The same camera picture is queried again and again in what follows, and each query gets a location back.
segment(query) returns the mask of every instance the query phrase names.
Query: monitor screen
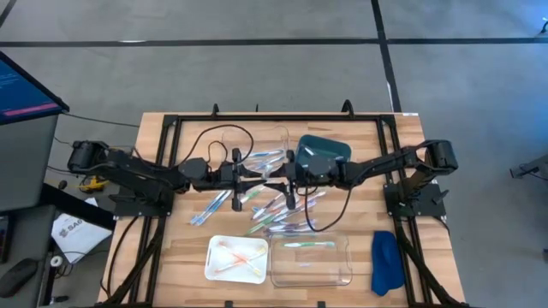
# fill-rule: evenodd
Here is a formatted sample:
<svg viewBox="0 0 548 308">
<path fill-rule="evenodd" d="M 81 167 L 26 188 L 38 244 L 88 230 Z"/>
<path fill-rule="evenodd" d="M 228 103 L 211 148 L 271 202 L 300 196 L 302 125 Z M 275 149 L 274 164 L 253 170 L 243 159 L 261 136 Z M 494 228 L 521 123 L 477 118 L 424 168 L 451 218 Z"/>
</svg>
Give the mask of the monitor screen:
<svg viewBox="0 0 548 308">
<path fill-rule="evenodd" d="M 46 92 L 22 68 L 0 58 L 0 125 L 61 113 L 58 98 Z"/>
</svg>

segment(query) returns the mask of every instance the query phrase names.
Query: white tray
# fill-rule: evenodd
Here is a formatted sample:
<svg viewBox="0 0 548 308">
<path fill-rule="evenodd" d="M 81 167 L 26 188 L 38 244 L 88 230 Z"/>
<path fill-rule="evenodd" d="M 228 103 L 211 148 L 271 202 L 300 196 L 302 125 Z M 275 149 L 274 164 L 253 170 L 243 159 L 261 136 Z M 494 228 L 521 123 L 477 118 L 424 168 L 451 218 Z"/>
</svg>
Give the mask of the white tray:
<svg viewBox="0 0 548 308">
<path fill-rule="evenodd" d="M 255 274 L 249 264 L 239 264 L 231 269 L 217 273 L 217 269 L 221 269 L 227 264 L 232 264 L 238 259 L 229 251 L 222 248 L 219 242 L 226 243 L 232 251 L 240 253 L 246 257 L 256 255 L 261 247 L 264 247 L 265 253 L 251 260 L 250 263 L 257 268 L 260 273 Z M 207 249 L 207 258 L 205 259 L 205 278 L 211 281 L 233 281 L 246 283 L 263 283 L 266 279 L 268 261 L 268 243 L 263 239 L 253 239 L 246 237 L 215 235 L 209 241 Z"/>
</svg>

